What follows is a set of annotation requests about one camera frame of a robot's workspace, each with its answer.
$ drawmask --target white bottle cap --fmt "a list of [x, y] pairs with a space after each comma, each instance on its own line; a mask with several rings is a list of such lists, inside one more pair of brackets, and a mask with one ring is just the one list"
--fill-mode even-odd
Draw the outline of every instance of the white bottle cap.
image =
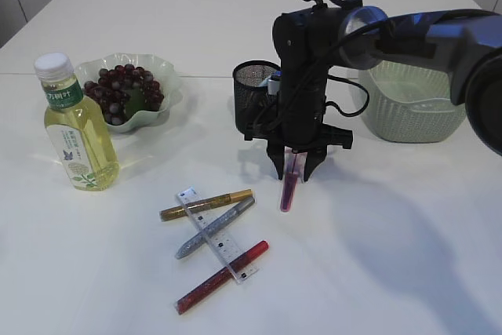
[[73, 66], [65, 54], [49, 53], [35, 61], [35, 73], [43, 82], [60, 82], [73, 75]]

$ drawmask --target mint green basket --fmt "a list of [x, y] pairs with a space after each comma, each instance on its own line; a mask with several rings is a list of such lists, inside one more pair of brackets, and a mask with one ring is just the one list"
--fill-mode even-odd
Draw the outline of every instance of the mint green basket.
[[[465, 107], [449, 100], [445, 73], [384, 61], [359, 72], [369, 92], [364, 123], [378, 137], [400, 143], [434, 143], [449, 137], [465, 119]], [[360, 107], [366, 95], [352, 87]]]

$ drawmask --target ruler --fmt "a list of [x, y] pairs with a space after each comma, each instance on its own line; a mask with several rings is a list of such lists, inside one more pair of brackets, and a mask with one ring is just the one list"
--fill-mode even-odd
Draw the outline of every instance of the ruler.
[[239, 271], [234, 271], [231, 267], [230, 262], [232, 262], [237, 257], [241, 256], [244, 252], [238, 247], [237, 243], [230, 236], [226, 229], [222, 229], [214, 236], [209, 237], [209, 235], [204, 231], [216, 217], [210, 212], [199, 212], [192, 213], [190, 209], [190, 203], [197, 202], [202, 198], [199, 197], [197, 191], [194, 188], [188, 188], [185, 191], [179, 192], [176, 197], [178, 201], [183, 206], [185, 212], [190, 218], [192, 224], [195, 226], [198, 232], [202, 234], [209, 248], [213, 251], [214, 255], [218, 258], [220, 263], [225, 266], [234, 280], [240, 284], [244, 282], [249, 276], [258, 271], [258, 269], [253, 265], [249, 264], [245, 268]]

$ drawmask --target gold glitter pen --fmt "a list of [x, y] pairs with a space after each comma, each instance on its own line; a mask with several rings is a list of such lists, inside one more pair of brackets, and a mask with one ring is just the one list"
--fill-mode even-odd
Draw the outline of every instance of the gold glitter pen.
[[[232, 203], [241, 202], [242, 200], [251, 196], [253, 196], [253, 191], [251, 189], [247, 189], [199, 200], [197, 202], [190, 203], [188, 205], [188, 208], [192, 213], [197, 213], [206, 211], [208, 209], [223, 207]], [[185, 210], [182, 206], [164, 209], [160, 212], [160, 219], [162, 221], [179, 219], [180, 217], [184, 216], [187, 216], [187, 214], [185, 213]]]

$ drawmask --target marker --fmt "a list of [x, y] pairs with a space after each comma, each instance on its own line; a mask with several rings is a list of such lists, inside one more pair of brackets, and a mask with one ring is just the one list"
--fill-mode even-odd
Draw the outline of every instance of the marker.
[[[248, 190], [242, 190], [237, 192], [232, 192], [230, 194], [223, 194], [219, 196], [214, 196], [212, 198], [198, 200], [188, 204], [190, 211], [192, 213], [206, 211], [208, 209], [223, 207], [228, 204], [241, 202], [243, 199], [253, 196], [253, 192]], [[187, 216], [185, 210], [182, 206], [173, 207], [169, 209], [164, 209], [160, 212], [160, 218], [162, 221], [169, 221], [173, 219], [178, 219], [180, 217]]]
[[[236, 204], [230, 208], [223, 215], [214, 220], [211, 224], [204, 228], [208, 237], [213, 237], [218, 231], [225, 228], [232, 221], [246, 211], [250, 206], [254, 204], [254, 197], [246, 198], [242, 202]], [[186, 241], [177, 251], [176, 259], [185, 258], [186, 256], [192, 254], [196, 249], [206, 242], [202, 233], [197, 233], [194, 237]]]
[[[251, 249], [235, 258], [230, 266], [234, 271], [242, 270], [248, 264], [251, 264], [256, 258], [268, 250], [267, 241], [258, 242]], [[205, 280], [200, 286], [192, 290], [189, 294], [180, 298], [175, 305], [178, 314], [183, 314], [194, 305], [208, 297], [212, 292], [220, 288], [227, 280], [232, 278], [232, 273], [227, 268], [222, 268], [216, 274]]]

